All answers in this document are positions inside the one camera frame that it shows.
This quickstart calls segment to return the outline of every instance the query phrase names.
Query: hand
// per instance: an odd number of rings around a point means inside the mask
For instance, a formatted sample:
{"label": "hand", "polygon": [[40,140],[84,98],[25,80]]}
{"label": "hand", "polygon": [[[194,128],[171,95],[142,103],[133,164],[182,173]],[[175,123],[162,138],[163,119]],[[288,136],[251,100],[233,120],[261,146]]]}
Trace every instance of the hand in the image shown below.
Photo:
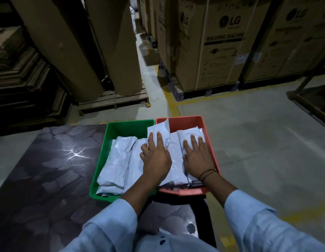
{"label": "hand", "polygon": [[172,165],[172,159],[169,152],[165,149],[162,141],[162,135],[157,133],[157,146],[153,141],[153,133],[148,136],[148,146],[141,146],[140,158],[144,162],[143,176],[156,187],[167,177]]}
{"label": "hand", "polygon": [[199,137],[199,145],[196,142],[194,135],[190,136],[192,140],[193,150],[184,140],[184,148],[187,155],[183,155],[185,170],[194,178],[199,178],[200,175],[209,169],[215,169],[215,164],[208,150],[207,144],[203,142],[202,137]]}

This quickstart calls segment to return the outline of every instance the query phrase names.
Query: table surface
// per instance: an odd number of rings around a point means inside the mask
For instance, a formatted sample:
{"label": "table surface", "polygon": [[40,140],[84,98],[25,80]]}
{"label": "table surface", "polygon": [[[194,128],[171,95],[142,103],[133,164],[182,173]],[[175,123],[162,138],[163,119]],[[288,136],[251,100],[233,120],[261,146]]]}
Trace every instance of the table surface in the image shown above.
{"label": "table surface", "polygon": [[[109,204],[89,198],[105,129],[60,126],[40,132],[0,188],[0,251],[61,250]],[[151,200],[138,229],[156,233],[163,228],[198,237],[193,210],[203,217],[201,203],[179,201],[170,205],[169,199]]]}

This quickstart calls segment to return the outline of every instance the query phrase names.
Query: lg logo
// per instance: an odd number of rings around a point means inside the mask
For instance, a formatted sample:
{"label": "lg logo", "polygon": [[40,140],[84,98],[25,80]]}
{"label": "lg logo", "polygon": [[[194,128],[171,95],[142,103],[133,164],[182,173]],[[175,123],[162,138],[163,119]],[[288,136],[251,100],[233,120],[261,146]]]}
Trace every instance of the lg logo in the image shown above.
{"label": "lg logo", "polygon": [[225,28],[228,24],[229,25],[238,25],[240,23],[240,21],[241,21],[241,16],[236,16],[235,19],[234,19],[234,17],[231,17],[230,23],[229,23],[229,17],[228,16],[223,16],[219,20],[219,27],[220,28]]}
{"label": "lg logo", "polygon": [[306,15],[307,11],[308,11],[308,9],[305,9],[305,10],[293,9],[286,15],[286,21],[290,21],[294,18],[296,18],[296,19],[303,18]]}
{"label": "lg logo", "polygon": [[181,12],[180,20],[182,24],[188,25],[188,17],[183,12]]}

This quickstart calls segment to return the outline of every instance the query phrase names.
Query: green plastic crate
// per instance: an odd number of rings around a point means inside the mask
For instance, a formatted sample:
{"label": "green plastic crate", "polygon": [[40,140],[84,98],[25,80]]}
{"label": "green plastic crate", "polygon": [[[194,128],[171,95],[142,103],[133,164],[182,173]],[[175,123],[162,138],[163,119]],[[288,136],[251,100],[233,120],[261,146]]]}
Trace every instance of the green plastic crate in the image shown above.
{"label": "green plastic crate", "polygon": [[98,158],[95,174],[93,175],[93,182],[90,187],[89,196],[91,198],[108,202],[113,202],[120,198],[120,195],[96,195],[98,189],[97,178],[105,165],[106,159],[109,156],[112,140],[117,139],[118,136],[135,136],[138,139],[147,138],[147,128],[153,125],[155,125],[155,120],[153,119],[108,123],[106,126],[102,149]]}

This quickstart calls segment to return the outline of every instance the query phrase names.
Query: light blue sleeve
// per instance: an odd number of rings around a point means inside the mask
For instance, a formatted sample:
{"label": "light blue sleeve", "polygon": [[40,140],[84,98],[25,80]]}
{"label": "light blue sleeve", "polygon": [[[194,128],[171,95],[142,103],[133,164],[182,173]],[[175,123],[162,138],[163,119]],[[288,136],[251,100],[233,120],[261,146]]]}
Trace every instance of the light blue sleeve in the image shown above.
{"label": "light blue sleeve", "polygon": [[240,251],[325,251],[325,245],[275,215],[275,210],[235,190],[224,212]]}
{"label": "light blue sleeve", "polygon": [[134,209],[117,199],[84,224],[80,235],[62,251],[132,251],[136,229]]}

